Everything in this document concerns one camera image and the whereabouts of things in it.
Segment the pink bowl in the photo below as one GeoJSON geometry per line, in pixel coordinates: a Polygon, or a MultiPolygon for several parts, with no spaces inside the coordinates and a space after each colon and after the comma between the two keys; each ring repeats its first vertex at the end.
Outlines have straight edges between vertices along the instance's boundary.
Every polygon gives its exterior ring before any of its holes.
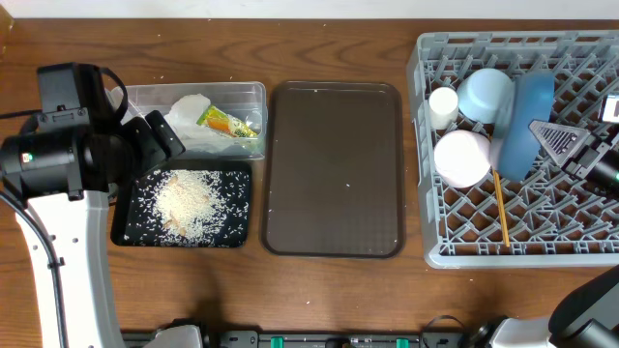
{"type": "Polygon", "coordinates": [[[446,133],[435,145],[435,170],[451,187],[465,189],[482,181],[490,171],[490,141],[469,130],[446,133]]]}

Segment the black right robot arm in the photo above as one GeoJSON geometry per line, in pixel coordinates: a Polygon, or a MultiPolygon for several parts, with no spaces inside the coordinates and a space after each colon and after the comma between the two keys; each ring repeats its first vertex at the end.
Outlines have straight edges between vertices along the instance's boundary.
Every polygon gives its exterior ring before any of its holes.
{"type": "MultiPolygon", "coordinates": [[[[618,130],[605,139],[589,130],[534,121],[529,129],[555,164],[595,193],[618,199],[618,130]]],[[[601,347],[618,345],[618,268],[613,267],[571,292],[548,318],[506,316],[466,334],[460,347],[601,347]]]]}

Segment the light blue small bowl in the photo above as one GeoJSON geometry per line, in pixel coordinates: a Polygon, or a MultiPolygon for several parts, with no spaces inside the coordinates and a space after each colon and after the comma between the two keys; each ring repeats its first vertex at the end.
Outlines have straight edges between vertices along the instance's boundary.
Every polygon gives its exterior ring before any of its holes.
{"type": "Polygon", "coordinates": [[[470,120],[494,124],[513,87],[514,82],[497,69],[475,71],[457,88],[459,111],[470,120]]]}

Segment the grey dishwasher rack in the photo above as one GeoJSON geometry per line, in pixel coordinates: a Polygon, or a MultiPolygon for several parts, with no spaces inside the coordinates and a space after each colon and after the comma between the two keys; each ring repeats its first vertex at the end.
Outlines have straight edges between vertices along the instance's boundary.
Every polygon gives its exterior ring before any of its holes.
{"type": "Polygon", "coordinates": [[[420,36],[407,64],[419,163],[418,197],[427,263],[436,269],[605,267],[618,262],[618,205],[589,192],[546,154],[522,182],[491,175],[453,188],[435,170],[440,132],[428,97],[471,73],[554,76],[554,122],[607,136],[599,107],[618,89],[616,31],[452,32],[420,36]]]}

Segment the green yellow snack wrapper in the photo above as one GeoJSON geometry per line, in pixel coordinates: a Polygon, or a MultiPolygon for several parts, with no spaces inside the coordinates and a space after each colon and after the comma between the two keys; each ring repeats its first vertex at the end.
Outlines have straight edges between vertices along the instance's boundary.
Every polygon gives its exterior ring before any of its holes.
{"type": "Polygon", "coordinates": [[[197,119],[196,124],[219,131],[231,137],[256,138],[258,134],[240,119],[210,105],[197,119]]]}

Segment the cream plastic cup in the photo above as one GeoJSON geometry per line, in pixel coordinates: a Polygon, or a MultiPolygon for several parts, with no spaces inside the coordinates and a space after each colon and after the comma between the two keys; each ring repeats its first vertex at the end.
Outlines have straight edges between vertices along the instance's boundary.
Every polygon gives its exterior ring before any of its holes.
{"type": "Polygon", "coordinates": [[[428,98],[431,126],[435,130],[444,130],[458,115],[458,95],[450,87],[439,87],[428,98]]]}

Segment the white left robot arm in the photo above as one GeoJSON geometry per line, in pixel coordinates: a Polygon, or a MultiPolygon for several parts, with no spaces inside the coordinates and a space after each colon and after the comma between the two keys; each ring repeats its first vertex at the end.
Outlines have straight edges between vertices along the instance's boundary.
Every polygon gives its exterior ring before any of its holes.
{"type": "Polygon", "coordinates": [[[184,152],[158,111],[7,138],[4,190],[29,247],[45,347],[124,347],[107,260],[108,186],[184,152]]]}

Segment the dark blue plate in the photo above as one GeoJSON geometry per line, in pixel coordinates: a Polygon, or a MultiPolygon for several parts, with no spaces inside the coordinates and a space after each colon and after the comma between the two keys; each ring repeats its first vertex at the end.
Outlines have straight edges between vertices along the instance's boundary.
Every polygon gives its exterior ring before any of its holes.
{"type": "Polygon", "coordinates": [[[528,72],[516,78],[502,96],[489,147],[491,166],[513,182],[525,179],[541,145],[529,125],[548,122],[554,103],[551,72],[528,72]]]}

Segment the white napkin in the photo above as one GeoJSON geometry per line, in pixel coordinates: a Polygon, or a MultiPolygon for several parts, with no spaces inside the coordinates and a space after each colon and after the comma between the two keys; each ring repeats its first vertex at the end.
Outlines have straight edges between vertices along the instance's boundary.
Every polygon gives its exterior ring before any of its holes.
{"type": "Polygon", "coordinates": [[[175,102],[164,116],[187,150],[219,153],[229,146],[229,137],[197,124],[211,101],[201,95],[187,95],[175,102]]]}

